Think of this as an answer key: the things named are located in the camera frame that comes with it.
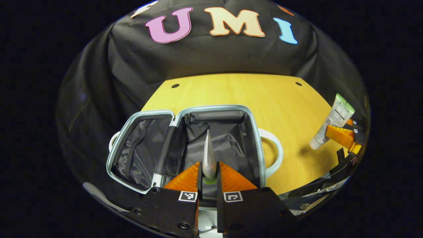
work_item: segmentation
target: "black backdrop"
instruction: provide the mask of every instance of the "black backdrop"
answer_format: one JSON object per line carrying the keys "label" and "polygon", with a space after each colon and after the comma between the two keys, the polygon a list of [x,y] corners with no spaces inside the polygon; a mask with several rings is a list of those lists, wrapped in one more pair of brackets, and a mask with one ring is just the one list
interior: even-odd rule
{"label": "black backdrop", "polygon": [[[76,182],[62,158],[53,116],[61,79],[77,53],[107,25],[145,2],[2,3],[6,10],[1,97],[7,122],[2,137],[6,143],[0,145],[6,172],[0,236],[150,237],[107,211]],[[346,51],[365,79],[373,110],[368,150],[357,172],[329,203],[298,224],[295,236],[409,237],[416,229],[421,233],[421,224],[410,215],[418,207],[410,200],[417,196],[417,187],[407,186],[417,166],[405,163],[406,154],[393,156],[389,150],[420,145],[399,144],[407,136],[393,134],[403,127],[388,127],[405,123],[396,117],[405,106],[393,97],[418,98],[399,92],[415,87],[416,78],[406,67],[417,66],[418,61],[409,59],[417,56],[418,47],[405,37],[419,34],[414,25],[417,4],[279,3],[309,19]],[[400,176],[400,171],[408,176]]]}

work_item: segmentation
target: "wooden tabletop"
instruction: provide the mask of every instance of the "wooden tabletop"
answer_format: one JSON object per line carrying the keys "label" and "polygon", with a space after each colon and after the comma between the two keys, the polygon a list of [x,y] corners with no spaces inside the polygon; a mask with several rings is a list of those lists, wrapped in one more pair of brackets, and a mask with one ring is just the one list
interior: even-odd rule
{"label": "wooden tabletop", "polygon": [[[199,75],[165,81],[142,111],[180,111],[194,106],[238,104],[248,107],[257,127],[273,133],[283,146],[280,168],[266,180],[276,194],[301,187],[338,164],[329,141],[312,150],[309,141],[330,112],[329,105],[297,77],[265,74]],[[276,146],[262,139],[266,167],[276,160]]]}

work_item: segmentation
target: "lotion tube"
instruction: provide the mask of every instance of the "lotion tube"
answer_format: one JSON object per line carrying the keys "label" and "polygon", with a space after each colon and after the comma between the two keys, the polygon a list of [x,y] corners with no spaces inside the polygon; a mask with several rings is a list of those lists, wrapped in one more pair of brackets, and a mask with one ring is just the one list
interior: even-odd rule
{"label": "lotion tube", "polygon": [[324,145],[329,140],[326,136],[327,125],[344,127],[354,112],[354,108],[340,94],[336,94],[332,109],[317,134],[311,139],[310,147],[316,150]]}

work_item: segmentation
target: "white handle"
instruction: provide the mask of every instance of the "white handle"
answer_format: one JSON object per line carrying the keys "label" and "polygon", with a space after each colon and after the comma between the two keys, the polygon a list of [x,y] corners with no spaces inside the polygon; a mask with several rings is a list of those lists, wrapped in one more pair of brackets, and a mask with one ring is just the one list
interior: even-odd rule
{"label": "white handle", "polygon": [[266,138],[271,140],[277,148],[277,158],[276,161],[266,169],[266,178],[270,177],[273,173],[276,172],[276,170],[280,167],[282,164],[282,158],[283,158],[283,148],[282,144],[278,140],[278,138],[273,135],[272,133],[268,132],[267,130],[258,129],[258,133],[260,134],[260,137]]}
{"label": "white handle", "polygon": [[115,140],[116,140],[116,138],[118,137],[118,135],[120,133],[121,133],[120,131],[116,132],[116,134],[114,134],[112,136],[112,138],[110,139],[110,142],[109,142],[109,152],[112,152],[113,143],[115,143]]}

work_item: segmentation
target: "cone object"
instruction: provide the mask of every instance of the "cone object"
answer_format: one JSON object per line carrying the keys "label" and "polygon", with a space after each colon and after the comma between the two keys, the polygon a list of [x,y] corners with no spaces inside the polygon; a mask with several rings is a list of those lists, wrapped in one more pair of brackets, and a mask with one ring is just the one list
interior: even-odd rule
{"label": "cone object", "polygon": [[206,142],[204,143],[203,175],[206,182],[216,180],[216,159],[209,130],[207,130]]}

